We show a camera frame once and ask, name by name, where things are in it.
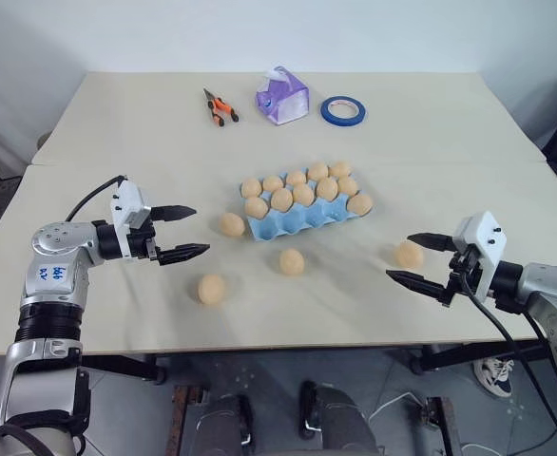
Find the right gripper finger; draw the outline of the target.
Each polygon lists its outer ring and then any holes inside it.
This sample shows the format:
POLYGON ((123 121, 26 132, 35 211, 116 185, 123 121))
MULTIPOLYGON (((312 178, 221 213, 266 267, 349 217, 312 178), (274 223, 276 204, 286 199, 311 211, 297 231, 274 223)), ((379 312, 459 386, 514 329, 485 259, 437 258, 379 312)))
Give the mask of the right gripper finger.
POLYGON ((457 247, 455 246, 452 237, 447 235, 435 233, 417 233, 407 236, 407 240, 421 247, 437 252, 457 251, 457 247))
POLYGON ((445 297, 446 288, 443 285, 429 281, 422 275, 398 270, 387 270, 386 274, 399 285, 415 293, 433 299, 443 299, 445 297))

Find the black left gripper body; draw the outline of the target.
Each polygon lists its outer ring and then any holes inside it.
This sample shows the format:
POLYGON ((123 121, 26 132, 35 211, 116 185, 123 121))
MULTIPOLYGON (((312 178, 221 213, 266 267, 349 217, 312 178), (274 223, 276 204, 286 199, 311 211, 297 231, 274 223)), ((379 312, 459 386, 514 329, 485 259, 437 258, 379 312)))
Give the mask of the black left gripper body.
POLYGON ((150 218, 147 218, 140 228, 130 228, 126 238, 131 256, 137 259, 157 260, 159 249, 156 246, 155 236, 156 230, 150 218))

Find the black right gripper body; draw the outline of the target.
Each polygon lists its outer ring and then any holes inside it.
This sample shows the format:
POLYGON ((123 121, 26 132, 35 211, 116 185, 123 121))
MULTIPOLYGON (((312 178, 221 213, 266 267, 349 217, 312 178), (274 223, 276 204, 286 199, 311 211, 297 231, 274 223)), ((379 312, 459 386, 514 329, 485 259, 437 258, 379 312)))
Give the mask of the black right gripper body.
POLYGON ((456 295, 464 295, 473 301, 473 291, 481 276, 479 259, 481 254, 477 247, 469 244, 463 253, 456 252, 450 263, 451 269, 445 291, 439 301, 444 307, 450 307, 456 295))

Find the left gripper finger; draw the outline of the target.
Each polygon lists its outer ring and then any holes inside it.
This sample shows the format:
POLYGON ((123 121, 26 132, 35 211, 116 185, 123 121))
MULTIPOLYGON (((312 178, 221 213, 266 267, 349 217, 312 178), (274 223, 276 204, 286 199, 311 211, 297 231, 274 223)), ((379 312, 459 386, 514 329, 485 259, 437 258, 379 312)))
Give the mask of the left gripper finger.
POLYGON ((210 248, 209 244, 187 243, 176 246, 170 250, 157 249, 157 261, 160 265, 169 265, 178 262, 185 262, 194 257, 200 256, 210 248))
POLYGON ((197 213, 196 209, 183 205, 165 205, 151 208, 150 219, 152 221, 177 221, 191 217, 197 213))

